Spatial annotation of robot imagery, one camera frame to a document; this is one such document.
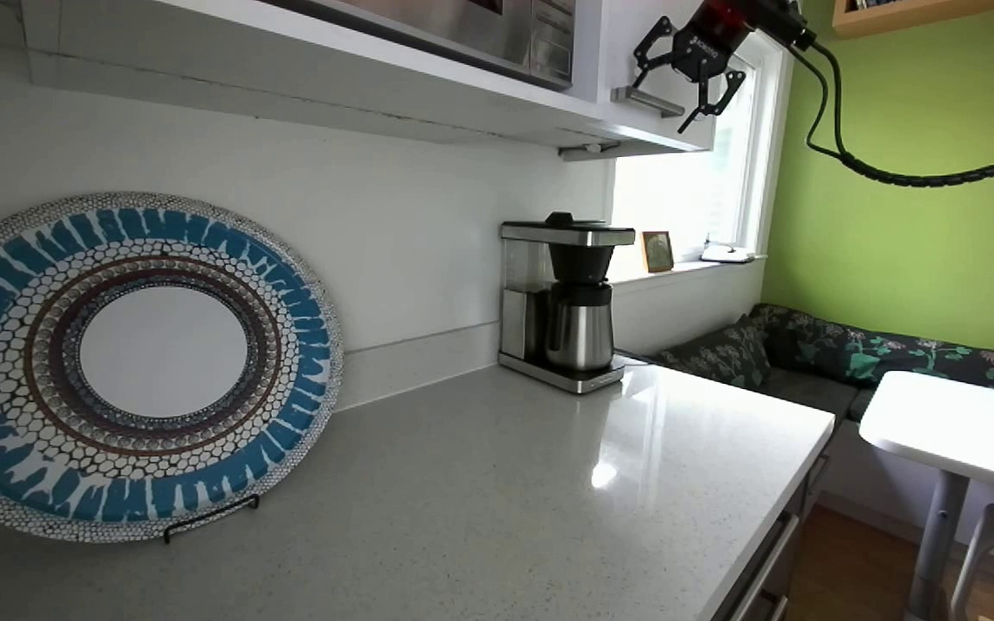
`decorative plate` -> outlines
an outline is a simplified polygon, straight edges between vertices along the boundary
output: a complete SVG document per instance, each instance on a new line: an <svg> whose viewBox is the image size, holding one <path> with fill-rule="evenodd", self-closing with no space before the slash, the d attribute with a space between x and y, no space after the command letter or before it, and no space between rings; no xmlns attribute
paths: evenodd
<svg viewBox="0 0 994 621"><path fill-rule="evenodd" d="M259 497L339 373L316 273L229 210L101 192L0 222L0 526L137 542Z"/></svg>

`small picture frame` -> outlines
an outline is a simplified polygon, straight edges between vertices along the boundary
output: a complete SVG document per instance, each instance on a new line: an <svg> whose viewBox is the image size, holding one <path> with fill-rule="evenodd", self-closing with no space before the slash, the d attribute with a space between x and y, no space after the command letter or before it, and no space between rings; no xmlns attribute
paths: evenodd
<svg viewBox="0 0 994 621"><path fill-rule="evenodd" d="M672 268L672 245L669 230L644 230L646 273L669 273Z"/></svg>

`cabinet door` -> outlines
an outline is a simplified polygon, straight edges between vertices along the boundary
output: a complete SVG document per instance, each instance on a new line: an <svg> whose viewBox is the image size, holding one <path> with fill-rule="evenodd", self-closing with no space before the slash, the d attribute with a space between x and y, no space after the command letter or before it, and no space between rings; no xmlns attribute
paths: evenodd
<svg viewBox="0 0 994 621"><path fill-rule="evenodd" d="M616 107L619 119L646 119L650 133L677 135L680 114L696 107L696 85L672 69L656 69L646 77L646 99L625 99L619 90L632 85L639 77L635 46L652 32L658 18L669 18L672 29L685 29L701 0L581 0L581 39L591 49L581 54L576 85L581 98ZM705 143L713 135L713 119L701 119L687 137Z"/></svg>

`robotic arm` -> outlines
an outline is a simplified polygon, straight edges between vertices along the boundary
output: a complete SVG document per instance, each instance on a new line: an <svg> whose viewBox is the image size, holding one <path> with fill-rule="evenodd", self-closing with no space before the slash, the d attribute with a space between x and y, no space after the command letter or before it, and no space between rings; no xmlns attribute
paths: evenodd
<svg viewBox="0 0 994 621"><path fill-rule="evenodd" d="M639 77L630 90L639 90L644 80L662 66L695 80L696 83L696 107L685 119L685 123L677 133L677 135L685 135L696 114L718 119L731 104L746 72L731 69L728 59L744 46L744 39L757 29L767 32L774 41L782 41L821 85L821 107L810 120L808 149L816 149L830 160L840 160L847 168L854 168L861 175L895 182L895 187L959 187L959 182L981 182L981 179L994 175L994 165L981 165L981 168L966 168L966 173L946 173L946 175L904 175L904 173L886 173L886 168L877 168L877 165L855 160L843 143L843 69L840 69L840 59L816 39L816 32L792 6L792 0L705 0L696 6L696 15L690 18L690 23L685 23L680 32L669 23L669 18L658 18L652 23L652 32L632 52ZM669 52L650 59L650 49L658 39L672 39L672 46L669 46ZM816 49L831 69L837 149L821 149L816 143L816 128L826 119L826 104L830 104L830 80L816 61L805 59L808 49ZM726 77L726 92L713 104L709 83L718 77Z"/></svg>

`green wall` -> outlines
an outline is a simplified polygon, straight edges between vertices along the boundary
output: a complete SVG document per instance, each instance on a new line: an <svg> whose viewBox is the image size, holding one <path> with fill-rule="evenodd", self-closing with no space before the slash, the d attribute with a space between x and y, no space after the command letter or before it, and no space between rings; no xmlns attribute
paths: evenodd
<svg viewBox="0 0 994 621"><path fill-rule="evenodd" d="M847 146L899 173L994 161L994 15L837 39L831 5L808 22L843 59ZM805 149L820 104L799 69L771 230L767 299L831 321L994 344L994 179L899 191Z"/></svg>

